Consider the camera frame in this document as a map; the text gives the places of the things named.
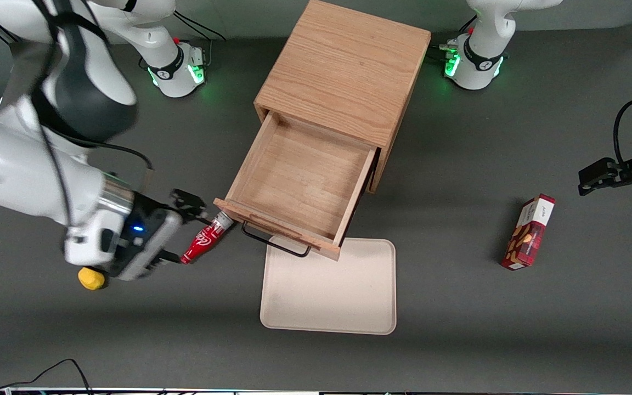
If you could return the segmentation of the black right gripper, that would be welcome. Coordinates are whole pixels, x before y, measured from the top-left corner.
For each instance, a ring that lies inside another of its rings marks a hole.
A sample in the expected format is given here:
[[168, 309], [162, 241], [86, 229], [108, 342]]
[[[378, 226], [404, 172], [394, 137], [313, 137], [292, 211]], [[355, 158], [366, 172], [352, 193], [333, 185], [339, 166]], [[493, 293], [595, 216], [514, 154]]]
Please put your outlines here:
[[145, 278], [156, 262], [183, 263], [165, 246], [182, 223], [208, 223], [206, 203], [180, 189], [170, 194], [173, 209], [138, 192], [133, 193], [131, 212], [121, 228], [120, 241], [109, 264], [109, 276], [122, 281]]

